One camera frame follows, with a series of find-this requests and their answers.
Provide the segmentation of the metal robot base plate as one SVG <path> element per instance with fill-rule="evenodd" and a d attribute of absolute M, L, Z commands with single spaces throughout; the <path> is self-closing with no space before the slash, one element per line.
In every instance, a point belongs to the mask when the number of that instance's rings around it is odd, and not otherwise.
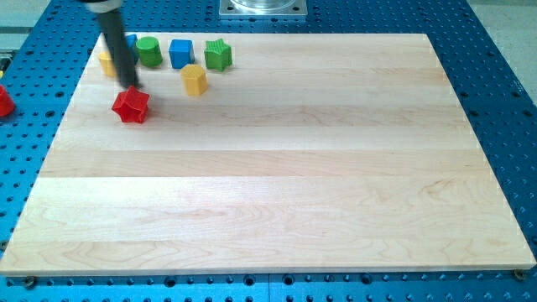
<path fill-rule="evenodd" d="M 305 17 L 306 0 L 220 0 L 219 15 L 225 18 Z"/>

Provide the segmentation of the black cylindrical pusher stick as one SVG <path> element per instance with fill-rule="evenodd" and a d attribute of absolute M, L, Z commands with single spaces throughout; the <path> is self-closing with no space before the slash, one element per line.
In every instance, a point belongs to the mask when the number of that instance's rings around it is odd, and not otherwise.
<path fill-rule="evenodd" d="M 120 11 L 115 8 L 96 15 L 110 53 L 118 81 L 123 88 L 139 87 L 138 73 L 128 48 Z"/>

